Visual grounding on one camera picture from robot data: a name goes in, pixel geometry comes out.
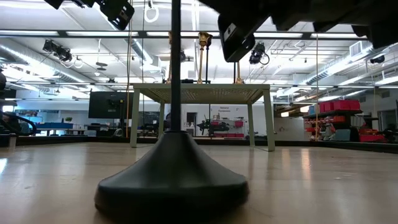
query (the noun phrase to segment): ceiling light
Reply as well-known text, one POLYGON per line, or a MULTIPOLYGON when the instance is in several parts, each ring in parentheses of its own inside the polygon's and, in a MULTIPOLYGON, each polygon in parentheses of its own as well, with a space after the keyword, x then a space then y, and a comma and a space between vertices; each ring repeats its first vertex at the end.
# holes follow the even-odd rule
MULTIPOLYGON (((113 36, 128 37, 128 31, 67 31, 67 35, 71 37, 87 37, 87 36, 113 36)), ((138 36, 138 32, 131 32, 132 36, 138 36)))
POLYGON ((395 88, 398 88, 398 86, 389 86, 389 85, 386 85, 386 86, 379 86, 379 88, 383 88, 383 89, 395 89, 395 88))
POLYGON ((324 101, 334 100, 339 97, 341 97, 341 96, 324 96, 322 98, 319 98, 318 101, 324 102, 324 101))
POLYGON ((169 32, 147 32, 148 36, 161 36, 161 37, 168 37, 169 32))
POLYGON ((39 30, 0 30, 0 35, 51 35, 58 36, 57 31, 39 31, 39 30))
POLYGON ((365 91, 365 90, 355 91, 355 92, 353 92, 353 93, 347 94, 346 96, 354 96, 354 95, 357 95, 358 93, 362 93, 362 92, 364 92, 364 91, 365 91))
MULTIPOLYGON (((311 34, 312 38, 317 38, 317 34, 311 34)), ((356 34, 350 34, 350 33, 346 33, 346 34, 318 34, 318 38, 362 38, 362 39, 366 39, 366 37, 358 37, 356 34)))
POLYGON ((289 116, 289 112, 281 113, 280 116, 286 118, 289 116))
POLYGON ((338 88, 374 88, 373 86, 338 86, 338 88))
POLYGON ((310 106, 304 106, 304 107, 300 108, 301 113, 308 113, 309 110, 310 110, 310 106))
POLYGON ((293 32, 255 32, 255 37, 273 37, 273 38, 299 38, 303 36, 302 33, 293 33, 293 32))

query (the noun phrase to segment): cable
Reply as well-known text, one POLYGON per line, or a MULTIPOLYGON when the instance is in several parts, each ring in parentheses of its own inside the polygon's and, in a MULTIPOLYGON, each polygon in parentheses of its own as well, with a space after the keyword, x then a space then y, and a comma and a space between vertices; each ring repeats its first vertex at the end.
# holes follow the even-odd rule
POLYGON ((269 62, 270 62, 271 60, 270 60, 270 58, 269 58, 269 56, 268 56, 267 54, 264 54, 264 55, 268 58, 268 62, 267 62, 267 63, 262 63, 262 62, 260 61, 260 64, 261 64, 261 65, 268 65, 269 62))

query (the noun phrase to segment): metal rod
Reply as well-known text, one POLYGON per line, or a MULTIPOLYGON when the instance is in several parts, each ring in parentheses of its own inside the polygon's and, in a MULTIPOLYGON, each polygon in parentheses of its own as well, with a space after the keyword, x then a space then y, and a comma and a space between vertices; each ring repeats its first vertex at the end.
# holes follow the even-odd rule
POLYGON ((206 48, 206 84, 208 84, 207 74, 209 72, 209 47, 206 48))
POLYGON ((172 1, 172 112, 171 130, 181 130, 181 0, 172 1))
POLYGON ((236 81, 236 62, 234 62, 234 84, 236 81))

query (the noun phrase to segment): workbench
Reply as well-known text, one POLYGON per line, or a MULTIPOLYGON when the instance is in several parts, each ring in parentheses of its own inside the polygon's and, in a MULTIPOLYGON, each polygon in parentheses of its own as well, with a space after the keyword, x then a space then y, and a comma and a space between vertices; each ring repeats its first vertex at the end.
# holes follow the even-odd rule
MULTIPOLYGON (((163 134, 164 107, 171 103, 171 85, 160 83, 135 83, 132 102, 132 127, 138 126, 140 94, 160 103, 159 136, 163 134)), ((274 125, 271 96, 266 84, 181 84, 181 104, 247 105, 250 146, 254 146, 254 126, 252 105, 264 97, 268 150, 275 151, 274 125)), ((137 129, 131 129, 131 147, 137 147, 137 129)))

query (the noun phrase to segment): computer monitor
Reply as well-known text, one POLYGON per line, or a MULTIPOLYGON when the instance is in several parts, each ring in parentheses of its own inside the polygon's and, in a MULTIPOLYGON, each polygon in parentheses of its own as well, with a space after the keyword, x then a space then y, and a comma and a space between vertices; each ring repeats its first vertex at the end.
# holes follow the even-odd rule
MULTIPOLYGON (((132 115, 133 98, 134 93, 129 93, 129 115, 127 116, 129 119, 131 119, 132 115)), ((119 119, 123 115, 126 119, 126 113, 126 93, 108 91, 91 92, 90 105, 88 108, 89 118, 119 119)))

